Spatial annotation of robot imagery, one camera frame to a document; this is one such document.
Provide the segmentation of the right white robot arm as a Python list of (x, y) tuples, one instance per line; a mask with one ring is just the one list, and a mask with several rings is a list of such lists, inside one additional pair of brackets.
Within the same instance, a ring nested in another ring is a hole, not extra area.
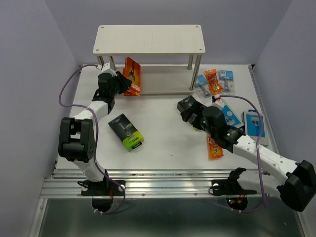
[(291, 209), (302, 212), (316, 194), (316, 172), (303, 160), (296, 162), (259, 146), (242, 130), (226, 123), (222, 111), (198, 101), (178, 102), (182, 120), (205, 131), (221, 148), (243, 157), (259, 168), (251, 172), (238, 167), (225, 180), (213, 180), (209, 193), (214, 196), (272, 195)]

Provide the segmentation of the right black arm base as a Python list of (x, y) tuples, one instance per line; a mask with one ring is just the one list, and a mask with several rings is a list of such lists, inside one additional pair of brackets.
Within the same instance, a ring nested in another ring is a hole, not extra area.
[(213, 196), (233, 196), (233, 195), (255, 195), (255, 190), (243, 189), (238, 182), (242, 174), (245, 174), (245, 168), (237, 168), (230, 172), (227, 179), (212, 180), (212, 185), (209, 187), (208, 192)]

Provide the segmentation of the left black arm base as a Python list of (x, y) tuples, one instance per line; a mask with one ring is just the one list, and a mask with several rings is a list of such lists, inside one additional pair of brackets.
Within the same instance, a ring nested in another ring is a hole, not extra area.
[(109, 179), (106, 170), (100, 172), (96, 170), (87, 170), (84, 172), (86, 179), (78, 181), (81, 187), (81, 195), (84, 197), (101, 197), (101, 196), (123, 196), (125, 189), (124, 180)]

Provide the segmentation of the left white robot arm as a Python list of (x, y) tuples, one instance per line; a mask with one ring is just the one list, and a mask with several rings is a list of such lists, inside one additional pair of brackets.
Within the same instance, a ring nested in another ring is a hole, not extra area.
[(106, 180), (106, 170), (96, 160), (99, 136), (99, 120), (107, 116), (114, 108), (115, 97), (131, 87), (131, 80), (121, 72), (105, 72), (98, 76), (98, 88), (90, 104), (64, 104), (65, 108), (81, 108), (73, 117), (64, 117), (60, 123), (58, 154), (75, 164), (85, 175), (93, 189), (100, 195), (106, 194), (110, 182)]

